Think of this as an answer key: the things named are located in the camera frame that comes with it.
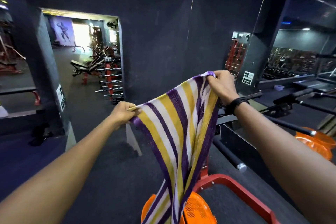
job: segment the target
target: ceiling light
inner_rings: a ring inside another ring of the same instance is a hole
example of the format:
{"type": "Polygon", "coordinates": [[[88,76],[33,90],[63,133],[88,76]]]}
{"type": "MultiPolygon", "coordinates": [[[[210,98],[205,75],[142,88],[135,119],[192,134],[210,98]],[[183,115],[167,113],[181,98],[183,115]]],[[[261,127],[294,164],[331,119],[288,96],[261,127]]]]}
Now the ceiling light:
{"type": "Polygon", "coordinates": [[[4,6],[4,5],[0,5],[0,8],[8,10],[8,8],[6,6],[4,6]]]}

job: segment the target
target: black wristband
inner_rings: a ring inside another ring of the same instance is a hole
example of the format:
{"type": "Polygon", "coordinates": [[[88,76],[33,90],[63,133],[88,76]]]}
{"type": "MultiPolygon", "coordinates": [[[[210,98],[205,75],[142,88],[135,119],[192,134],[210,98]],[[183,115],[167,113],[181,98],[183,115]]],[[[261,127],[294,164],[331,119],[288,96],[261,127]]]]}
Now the black wristband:
{"type": "Polygon", "coordinates": [[[250,104],[249,101],[247,101],[245,98],[236,98],[235,100],[233,100],[225,107],[225,115],[231,115],[231,114],[234,115],[235,108],[243,102],[250,104]]]}

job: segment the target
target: striped towel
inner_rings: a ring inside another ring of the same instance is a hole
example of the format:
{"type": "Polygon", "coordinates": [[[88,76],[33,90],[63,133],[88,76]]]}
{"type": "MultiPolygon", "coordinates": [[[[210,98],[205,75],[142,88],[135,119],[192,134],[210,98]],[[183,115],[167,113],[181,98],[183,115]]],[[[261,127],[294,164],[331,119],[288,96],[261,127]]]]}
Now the striped towel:
{"type": "Polygon", "coordinates": [[[165,180],[142,223],[178,224],[208,155],[218,117],[217,95],[195,76],[141,108],[131,121],[150,140],[165,180]]]}

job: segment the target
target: window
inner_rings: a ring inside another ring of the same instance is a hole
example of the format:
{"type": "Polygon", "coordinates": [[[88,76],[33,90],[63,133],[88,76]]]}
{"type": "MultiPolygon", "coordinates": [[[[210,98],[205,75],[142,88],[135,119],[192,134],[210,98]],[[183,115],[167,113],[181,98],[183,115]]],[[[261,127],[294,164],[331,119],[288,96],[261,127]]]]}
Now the window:
{"type": "Polygon", "coordinates": [[[110,32],[110,43],[116,43],[117,42],[117,32],[109,29],[110,32]]]}

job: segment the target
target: person's left arm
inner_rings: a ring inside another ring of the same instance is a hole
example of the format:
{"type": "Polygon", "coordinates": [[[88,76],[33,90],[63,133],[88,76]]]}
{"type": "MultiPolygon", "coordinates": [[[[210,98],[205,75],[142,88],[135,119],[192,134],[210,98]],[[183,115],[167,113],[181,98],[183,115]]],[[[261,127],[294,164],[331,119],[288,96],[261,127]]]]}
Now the person's left arm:
{"type": "Polygon", "coordinates": [[[60,223],[74,203],[108,137],[138,111],[119,102],[110,116],[69,151],[0,203],[0,223],[60,223]]]}

